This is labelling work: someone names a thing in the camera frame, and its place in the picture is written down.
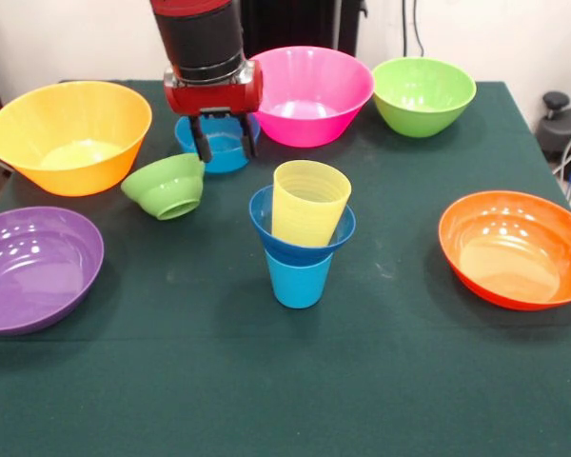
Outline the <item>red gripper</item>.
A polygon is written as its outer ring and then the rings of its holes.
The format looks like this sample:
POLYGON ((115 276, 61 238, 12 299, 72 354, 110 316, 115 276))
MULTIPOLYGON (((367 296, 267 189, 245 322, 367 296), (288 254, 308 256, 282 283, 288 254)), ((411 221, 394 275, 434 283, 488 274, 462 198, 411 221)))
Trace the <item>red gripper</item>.
POLYGON ((256 120, 248 113, 259 109, 263 97, 263 72, 258 60, 245 60, 227 79, 209 84, 185 82, 176 75, 173 68, 167 68, 163 83, 171 109, 177 114, 190 116, 194 144, 204 163, 212 160, 212 152, 199 115, 215 112, 238 114, 244 155, 247 159, 257 156, 256 120))

